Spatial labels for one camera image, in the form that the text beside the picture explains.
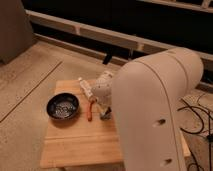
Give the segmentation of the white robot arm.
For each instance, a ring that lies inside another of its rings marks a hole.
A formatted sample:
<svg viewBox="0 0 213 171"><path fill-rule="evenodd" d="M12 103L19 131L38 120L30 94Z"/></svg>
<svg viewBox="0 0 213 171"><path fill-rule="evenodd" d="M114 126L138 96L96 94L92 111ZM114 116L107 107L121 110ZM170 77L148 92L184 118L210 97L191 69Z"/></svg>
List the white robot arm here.
<svg viewBox="0 0 213 171"><path fill-rule="evenodd" d="M176 113L202 74L200 56L179 47L99 76L92 92L112 109L126 171L186 171Z"/></svg>

